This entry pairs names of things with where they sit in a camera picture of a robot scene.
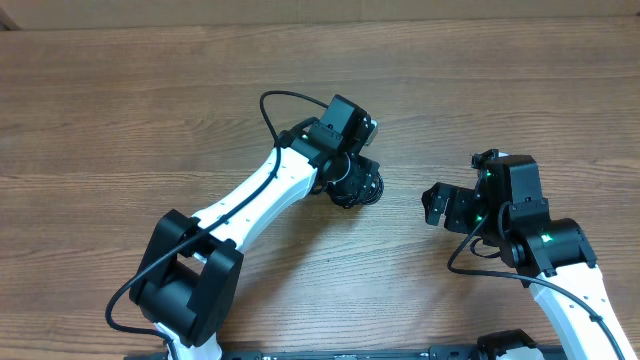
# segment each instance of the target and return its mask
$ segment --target wooden table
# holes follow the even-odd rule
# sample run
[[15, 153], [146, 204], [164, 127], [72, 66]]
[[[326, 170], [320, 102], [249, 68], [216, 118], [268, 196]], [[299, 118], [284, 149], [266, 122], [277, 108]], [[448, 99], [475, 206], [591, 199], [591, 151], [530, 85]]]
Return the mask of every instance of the wooden table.
[[[424, 222], [422, 192], [472, 187], [469, 155], [497, 147], [538, 161], [552, 217], [585, 229], [640, 351], [638, 17], [8, 32], [0, 49], [3, 359], [161, 348], [109, 329], [105, 304], [160, 216], [208, 206], [266, 158], [270, 89], [369, 111], [386, 190], [352, 210], [309, 197], [274, 221], [247, 254], [226, 348], [421, 348], [512, 328], [557, 342], [518, 282], [449, 273], [461, 236]], [[268, 107], [278, 129], [320, 114]], [[149, 325], [128, 300], [116, 311]]]

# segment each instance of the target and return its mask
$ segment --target wood grain surface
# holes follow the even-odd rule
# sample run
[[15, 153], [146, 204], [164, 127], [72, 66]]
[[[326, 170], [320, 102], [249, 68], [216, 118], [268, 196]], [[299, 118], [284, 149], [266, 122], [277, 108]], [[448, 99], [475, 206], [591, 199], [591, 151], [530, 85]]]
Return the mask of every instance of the wood grain surface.
[[[231, 191], [272, 140], [260, 94], [339, 93], [380, 133], [381, 201], [288, 209], [248, 252], [228, 349], [421, 348], [522, 328], [557, 343], [518, 282], [449, 273], [462, 240], [423, 191], [472, 187], [469, 155], [540, 164], [552, 217], [590, 238], [640, 351], [640, 18], [229, 26], [0, 34], [0, 358], [121, 359], [158, 339], [104, 307], [156, 221]], [[319, 115], [267, 104], [278, 129]], [[506, 269], [465, 255], [461, 266]], [[149, 326], [128, 300], [116, 319]]]

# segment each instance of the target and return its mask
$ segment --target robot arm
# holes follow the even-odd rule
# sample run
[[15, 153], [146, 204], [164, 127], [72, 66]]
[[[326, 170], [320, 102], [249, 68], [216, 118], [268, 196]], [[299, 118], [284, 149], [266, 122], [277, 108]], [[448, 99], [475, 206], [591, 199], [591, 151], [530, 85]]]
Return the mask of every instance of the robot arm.
[[[472, 167], [478, 171], [475, 189], [437, 183], [423, 194], [426, 221], [438, 225], [440, 216], [445, 215], [444, 226], [449, 231], [463, 234], [478, 231], [483, 243], [497, 247], [502, 261], [515, 268], [520, 277], [482, 270], [456, 272], [520, 279], [551, 321], [571, 360], [619, 358], [614, 342], [625, 359], [636, 359], [611, 308], [586, 235], [571, 219], [551, 220], [549, 202], [542, 196], [533, 158], [510, 156], [494, 149], [474, 155]], [[542, 285], [544, 282], [526, 281], [527, 277], [557, 285], [576, 298], [570, 299]], [[590, 316], [584, 306], [598, 316]], [[493, 341], [490, 347], [499, 351], [489, 351], [480, 340], [478, 345], [487, 350], [490, 360], [525, 359], [513, 357], [507, 350], [534, 346], [532, 341], [514, 342], [513, 338], [507, 341], [511, 343], [509, 346], [497, 343]]]
[[[192, 217], [171, 210], [160, 219], [138, 270], [146, 273], [131, 285], [129, 298], [173, 340], [173, 360], [220, 358], [215, 333], [230, 311], [244, 253], [284, 209], [314, 188], [344, 208], [380, 198], [379, 164], [359, 155], [376, 133], [377, 123], [364, 110], [336, 95], [321, 119], [283, 131], [265, 163], [222, 200]], [[232, 209], [238, 210], [228, 217]], [[181, 244], [181, 255], [205, 264], [199, 275], [177, 255], [158, 263]]]

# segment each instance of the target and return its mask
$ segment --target robotic arm link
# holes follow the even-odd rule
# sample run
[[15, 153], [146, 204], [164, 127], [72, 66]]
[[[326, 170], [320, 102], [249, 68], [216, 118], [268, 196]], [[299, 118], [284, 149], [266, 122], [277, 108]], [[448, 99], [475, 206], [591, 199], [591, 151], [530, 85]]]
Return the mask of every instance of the robotic arm link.
[[[336, 95], [329, 105], [304, 95], [291, 95], [326, 108], [321, 119], [309, 118], [283, 131], [265, 163], [238, 188], [210, 207], [186, 217], [165, 214], [153, 231], [138, 273], [109, 302], [107, 322], [116, 330], [157, 335], [173, 360], [214, 359], [221, 350], [215, 333], [228, 315], [244, 253], [257, 236], [288, 206], [309, 193], [327, 192], [339, 206], [350, 208], [378, 201], [384, 190], [379, 164], [360, 155], [377, 134], [378, 125], [357, 105]], [[204, 268], [198, 275], [178, 261], [195, 257]], [[111, 312], [129, 290], [157, 331], [115, 323]]]

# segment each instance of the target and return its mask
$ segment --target black cable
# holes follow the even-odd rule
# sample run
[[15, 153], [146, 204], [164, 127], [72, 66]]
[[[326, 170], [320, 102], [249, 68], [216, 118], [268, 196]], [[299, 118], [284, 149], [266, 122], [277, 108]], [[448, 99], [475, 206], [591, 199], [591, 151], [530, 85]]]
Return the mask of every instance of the black cable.
[[112, 316], [113, 308], [115, 307], [118, 300], [122, 297], [122, 295], [124, 295], [124, 293], [127, 292], [127, 290], [129, 290], [138, 281], [141, 281], [144, 278], [144, 276], [148, 274], [151, 270], [153, 270], [156, 266], [164, 263], [165, 261], [170, 260], [174, 255], [179, 253], [182, 249], [185, 249], [190, 245], [196, 243], [197, 241], [205, 237], [207, 234], [209, 234], [211, 231], [213, 231], [215, 228], [227, 222], [227, 220], [233, 217], [233, 215], [235, 215], [238, 211], [244, 208], [251, 201], [253, 201], [253, 199], [255, 199], [269, 185], [269, 183], [271, 183], [271, 180], [276, 178], [276, 174], [278, 172], [278, 169], [280, 168], [280, 158], [281, 158], [280, 147], [278, 146], [278, 134], [276, 134], [276, 131], [273, 128], [273, 124], [271, 124], [271, 120], [269, 119], [269, 116], [267, 115], [267, 112], [264, 108], [264, 99], [270, 95], [294, 96], [300, 99], [310, 101], [314, 104], [318, 104], [324, 108], [328, 107], [328, 105], [326, 105], [325, 103], [319, 100], [310, 98], [306, 95], [294, 93], [291, 91], [280, 91], [280, 90], [267, 91], [264, 94], [262, 94], [262, 96], [260, 96], [260, 112], [262, 113], [262, 117], [264, 118], [264, 121], [267, 124], [267, 127], [269, 128], [269, 132], [273, 137], [274, 147], [276, 148], [276, 162], [275, 162], [275, 165], [273, 166], [273, 170], [269, 173], [269, 176], [267, 176], [267, 179], [253, 193], [251, 193], [251, 195], [249, 195], [246, 199], [244, 199], [242, 202], [236, 205], [228, 213], [226, 213], [225, 215], [222, 215], [216, 222], [198, 231], [192, 237], [190, 237], [189, 239], [185, 240], [184, 242], [180, 243], [179, 245], [171, 249], [168, 253], [158, 258], [156, 261], [154, 261], [149, 266], [147, 266], [144, 270], [140, 271], [134, 277], [129, 279], [129, 281], [124, 283], [124, 285], [122, 285], [120, 289], [118, 289], [118, 291], [116, 291], [115, 294], [113, 294], [113, 296], [107, 303], [107, 307], [105, 309], [105, 319], [107, 321], [107, 324], [109, 324], [109, 326], [112, 329], [121, 331], [121, 332], [131, 333], [131, 334], [154, 335], [154, 336], [160, 337], [169, 346], [169, 353], [171, 354], [171, 357], [174, 360], [178, 360], [176, 348], [175, 348], [175, 345], [173, 344], [173, 339], [171, 339], [169, 335], [164, 334], [157, 330], [135, 328], [131, 326], [120, 325], [113, 320], [113, 316]]
[[482, 238], [477, 238], [475, 240], [473, 240], [473, 242], [471, 242], [471, 245], [469, 245], [469, 250], [471, 250], [471, 253], [475, 256], [479, 256], [479, 257], [483, 257], [485, 259], [495, 259], [495, 258], [499, 258], [500, 257], [500, 251], [495, 252], [491, 255], [482, 255], [482, 254], [478, 254], [476, 252], [476, 245], [478, 244], [478, 242], [482, 240]]
[[469, 241], [471, 241], [471, 239], [476, 235], [476, 233], [478, 231], [480, 231], [480, 229], [482, 228], [482, 225], [484, 225], [484, 223], [487, 221], [488, 218], [489, 218], [489, 214], [485, 215], [482, 218], [482, 220], [480, 220], [478, 225], [476, 225], [476, 227], [473, 229], [473, 231], [471, 231], [471, 233], [469, 233], [469, 235], [467, 235], [467, 237], [460, 243], [460, 245], [458, 246], [456, 251], [454, 251], [453, 254], [451, 254], [451, 257], [449, 258], [449, 261], [447, 262], [447, 269], [449, 269], [449, 271], [451, 271], [453, 273], [456, 273], [456, 274], [472, 275], [472, 276], [492, 276], [492, 277], [499, 277], [499, 278], [515, 279], [515, 280], [525, 281], [525, 282], [529, 282], [529, 283], [534, 283], [534, 284], [538, 284], [538, 285], [541, 285], [541, 286], [545, 286], [545, 287], [547, 287], [549, 289], [552, 289], [552, 290], [555, 290], [555, 291], [559, 292], [560, 294], [562, 294], [562, 295], [568, 297], [569, 299], [571, 299], [572, 301], [574, 301], [576, 304], [580, 305], [580, 307], [582, 307], [589, 314], [589, 318], [591, 319], [591, 321], [594, 321], [594, 322], [598, 323], [598, 325], [602, 329], [602, 332], [605, 334], [607, 339], [609, 339], [609, 342], [611, 343], [611, 346], [613, 347], [613, 351], [618, 356], [618, 359], [619, 360], [624, 360], [624, 355], [622, 354], [622, 350], [620, 349], [620, 346], [618, 345], [618, 342], [616, 341], [615, 337], [611, 333], [611, 330], [609, 330], [607, 325], [604, 323], [604, 319], [602, 318], [602, 316], [598, 315], [598, 313], [596, 313], [589, 305], [587, 305], [587, 303], [582, 301], [577, 296], [573, 295], [568, 290], [565, 290], [565, 289], [561, 288], [560, 286], [558, 286], [556, 284], [553, 284], [553, 283], [550, 283], [548, 281], [540, 280], [538, 278], [534, 278], [534, 277], [530, 277], [530, 276], [524, 276], [524, 275], [520, 275], [520, 274], [513, 274], [513, 273], [508, 273], [508, 272], [503, 272], [503, 271], [467, 270], [467, 269], [458, 269], [458, 268], [454, 268], [453, 267], [453, 262], [456, 260], [458, 255], [460, 255], [460, 252], [465, 248], [465, 246], [467, 246]]

